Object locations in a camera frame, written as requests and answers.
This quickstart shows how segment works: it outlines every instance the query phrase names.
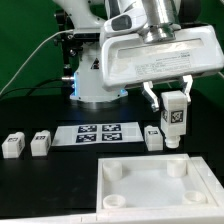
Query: white cube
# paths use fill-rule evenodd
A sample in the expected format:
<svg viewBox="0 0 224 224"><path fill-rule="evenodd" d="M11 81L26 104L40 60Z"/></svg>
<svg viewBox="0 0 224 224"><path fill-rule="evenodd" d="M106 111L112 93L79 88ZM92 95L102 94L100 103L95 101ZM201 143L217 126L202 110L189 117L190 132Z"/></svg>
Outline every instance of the white cube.
<svg viewBox="0 0 224 224"><path fill-rule="evenodd" d="M18 158L25 147L25 135L22 132L10 134L2 144L5 159Z"/></svg>
<svg viewBox="0 0 224 224"><path fill-rule="evenodd" d="M49 148L51 146L50 132L37 132L30 145L32 156L47 156Z"/></svg>
<svg viewBox="0 0 224 224"><path fill-rule="evenodd" d="M145 142L149 151L163 150L163 136L158 127L145 127Z"/></svg>

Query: cable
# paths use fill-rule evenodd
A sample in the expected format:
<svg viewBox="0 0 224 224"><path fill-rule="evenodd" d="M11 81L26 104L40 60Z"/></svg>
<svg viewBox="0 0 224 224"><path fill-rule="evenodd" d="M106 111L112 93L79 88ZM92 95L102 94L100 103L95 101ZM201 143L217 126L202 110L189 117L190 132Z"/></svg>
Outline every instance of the cable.
<svg viewBox="0 0 224 224"><path fill-rule="evenodd" d="M41 89L61 89L61 88L64 88L64 89L67 89L67 88L70 88L70 87L65 87L65 86L55 86L55 87L22 87L22 88L17 88L17 89L12 89L12 90L9 90L8 92L2 94L0 96L0 100L6 96L7 94L11 93L11 92L15 92L15 91L21 91L21 90L41 90Z"/></svg>
<svg viewBox="0 0 224 224"><path fill-rule="evenodd" d="M218 74L224 79L224 74L222 72L219 72Z"/></svg>
<svg viewBox="0 0 224 224"><path fill-rule="evenodd" d="M52 38L54 38L55 36L62 34L62 33L72 33L73 30L65 30L65 31L61 31L61 32L57 32L54 35L50 36L49 38L47 38L46 40L44 40L37 48L36 50L27 58L27 60L22 64L22 66L19 68L19 70L16 72L16 74L12 77L12 79L5 85L5 87L2 89L2 91L0 92L0 97L3 94L3 92L11 85L11 83L15 80L15 78L19 75L19 73L22 71L22 69L26 66L26 64L30 61L30 59L37 53L37 51L45 44L47 43L49 40L51 40Z"/></svg>
<svg viewBox="0 0 224 224"><path fill-rule="evenodd" d="M39 84L37 84L36 86L34 86L34 88L38 88L38 87L41 87L45 84L48 84L48 83L51 83L51 82L59 82L61 81L60 78L57 78L57 79L48 79L48 80L45 80ZM30 91L26 94L26 96L30 96L36 89L30 89Z"/></svg>

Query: black surface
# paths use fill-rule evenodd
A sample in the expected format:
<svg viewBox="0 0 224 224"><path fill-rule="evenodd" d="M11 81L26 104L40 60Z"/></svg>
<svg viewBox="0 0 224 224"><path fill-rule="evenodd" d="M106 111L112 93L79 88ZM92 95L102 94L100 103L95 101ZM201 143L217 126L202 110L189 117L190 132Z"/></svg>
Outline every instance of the black surface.
<svg viewBox="0 0 224 224"><path fill-rule="evenodd" d="M32 158L30 142L37 131L54 136L61 125L137 121L143 131L159 125L160 114L152 113L140 93L128 103L103 111L78 109L60 96L19 97L0 102L0 141L17 131L26 136L19 159L4 160L0 152L0 218L39 217L95 212L98 158L189 153L202 156L224 184L224 112L193 91L188 133L177 150L149 153L144 143L96 144L51 147L47 158Z"/></svg>

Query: white sheet of paper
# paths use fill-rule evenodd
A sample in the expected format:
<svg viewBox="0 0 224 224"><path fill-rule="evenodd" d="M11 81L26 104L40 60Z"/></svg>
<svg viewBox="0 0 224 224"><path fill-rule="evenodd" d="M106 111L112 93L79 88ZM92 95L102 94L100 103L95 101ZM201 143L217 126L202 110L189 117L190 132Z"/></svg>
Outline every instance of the white sheet of paper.
<svg viewBox="0 0 224 224"><path fill-rule="evenodd" d="M52 146L143 142L137 122L58 127Z"/></svg>

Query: blue light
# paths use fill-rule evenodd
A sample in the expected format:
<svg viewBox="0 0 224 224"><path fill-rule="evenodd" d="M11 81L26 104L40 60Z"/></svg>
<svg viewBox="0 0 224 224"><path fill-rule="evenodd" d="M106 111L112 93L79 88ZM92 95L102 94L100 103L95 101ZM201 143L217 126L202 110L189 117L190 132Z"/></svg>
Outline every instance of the blue light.
<svg viewBox="0 0 224 224"><path fill-rule="evenodd" d="M75 89L75 91L74 91L74 96L77 96L77 74L76 73L74 73L74 89Z"/></svg>
<svg viewBox="0 0 224 224"><path fill-rule="evenodd" d="M121 95L124 95L124 94L126 94L127 93L127 91L125 90L125 89L122 89L121 90Z"/></svg>

